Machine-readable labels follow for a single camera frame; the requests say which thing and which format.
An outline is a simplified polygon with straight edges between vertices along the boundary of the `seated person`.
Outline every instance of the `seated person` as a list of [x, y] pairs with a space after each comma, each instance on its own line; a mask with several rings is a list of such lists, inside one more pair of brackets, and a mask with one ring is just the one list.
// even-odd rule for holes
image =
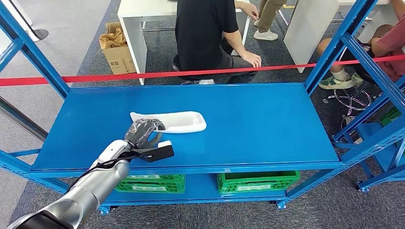
[[[242, 44], [235, 7], [257, 19], [256, 6], [241, 1], [178, 0], [175, 33], [182, 71], [261, 66], [260, 56], [246, 51]], [[230, 55], [233, 49], [239, 56]], [[228, 83], [248, 83], [254, 75], [255, 72], [226, 74], [231, 77]], [[213, 76], [188, 78], [201, 80], [212, 79]]]
[[[399, 22], [395, 25], [382, 25], [374, 33], [370, 42], [360, 45], [372, 58], [383, 56], [395, 56], [405, 53], [405, 3], [402, 0], [390, 0]], [[317, 47], [317, 52], [321, 55], [328, 46], [331, 39], [324, 39]], [[339, 57], [339, 61], [355, 60], [356, 58], [348, 50], [344, 49]], [[405, 74], [405, 60], [378, 62], [377, 65], [396, 82], [399, 77]], [[359, 75], [367, 74], [361, 64], [351, 64]], [[361, 83], [355, 75], [350, 77], [344, 70], [343, 65], [334, 65], [330, 68], [332, 77], [322, 80], [319, 87], [323, 89], [347, 89]]]

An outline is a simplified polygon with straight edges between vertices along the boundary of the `white desk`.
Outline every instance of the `white desk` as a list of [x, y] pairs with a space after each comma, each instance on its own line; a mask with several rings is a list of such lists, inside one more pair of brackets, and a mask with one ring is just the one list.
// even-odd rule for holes
[[[355, 0], [301, 0], [284, 37], [295, 64], [306, 64], [310, 60], [330, 21], [337, 12], [348, 12]], [[359, 36], [361, 42], [368, 42], [375, 30], [383, 24], [395, 25], [398, 19], [389, 0], [377, 2], [373, 20]]]
[[[168, 21], [176, 19], [177, 2], [167, 0], [121, 0], [118, 17], [128, 42], [129, 51], [137, 73], [144, 73], [146, 68], [147, 48], [142, 30], [142, 21]], [[249, 17], [236, 9], [236, 21], [245, 43]]]

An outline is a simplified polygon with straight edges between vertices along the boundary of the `sneaker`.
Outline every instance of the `sneaker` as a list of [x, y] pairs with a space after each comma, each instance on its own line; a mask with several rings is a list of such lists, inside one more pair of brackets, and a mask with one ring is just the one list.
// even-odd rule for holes
[[354, 80], [350, 77], [346, 81], [339, 81], [333, 76], [328, 79], [322, 80], [319, 83], [319, 87], [323, 89], [348, 89], [354, 86]]
[[253, 37], [258, 40], [274, 41], [278, 38], [278, 35], [268, 30], [267, 32], [256, 31]]
[[200, 80], [198, 84], [215, 84], [214, 80]]
[[357, 73], [352, 75], [352, 80], [354, 81], [354, 87], [360, 86], [364, 81]]
[[200, 81], [198, 81], [198, 80], [189, 80], [189, 81], [182, 83], [182, 85], [198, 84], [199, 82]]
[[182, 85], [190, 85], [190, 84], [215, 84], [215, 82], [214, 80], [192, 80], [182, 83]]

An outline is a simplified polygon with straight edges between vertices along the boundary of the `blue shelf surface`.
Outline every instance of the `blue shelf surface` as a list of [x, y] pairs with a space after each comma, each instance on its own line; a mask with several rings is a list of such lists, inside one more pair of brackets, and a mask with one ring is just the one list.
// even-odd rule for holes
[[[383, 126], [380, 123], [366, 123], [361, 124], [357, 127], [360, 137], [364, 140], [372, 136], [377, 131], [381, 130]], [[398, 147], [396, 144], [392, 144], [382, 151], [375, 154], [373, 157], [377, 164], [380, 166], [380, 169], [384, 172], [388, 170], [391, 160], [396, 154]], [[399, 166], [405, 164], [405, 156], [402, 156], [399, 161]]]
[[130, 112], [181, 111], [200, 112], [207, 128], [164, 134], [162, 141], [171, 140], [175, 156], [153, 163], [133, 160], [131, 174], [341, 166], [303, 84], [263, 83], [72, 89], [33, 172], [59, 177], [83, 172], [106, 146], [123, 138], [132, 123]]
[[284, 190], [221, 195], [218, 192], [216, 174], [188, 174], [184, 194], [122, 193], [114, 190], [103, 205], [246, 202], [283, 200], [285, 198]]

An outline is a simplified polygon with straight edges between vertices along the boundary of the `green sneaker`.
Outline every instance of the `green sneaker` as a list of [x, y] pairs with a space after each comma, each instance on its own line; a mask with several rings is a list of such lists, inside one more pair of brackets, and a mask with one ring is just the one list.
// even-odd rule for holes
[[354, 86], [354, 81], [351, 77], [346, 81], [339, 81], [339, 80], [335, 79], [333, 76], [331, 76], [325, 80], [321, 80], [321, 82], [319, 83], [320, 88], [327, 89], [327, 90], [348, 89], [353, 86]]
[[354, 73], [352, 75], [352, 80], [354, 82], [355, 87], [358, 87], [360, 86], [361, 83], [363, 83], [363, 79], [357, 73]]

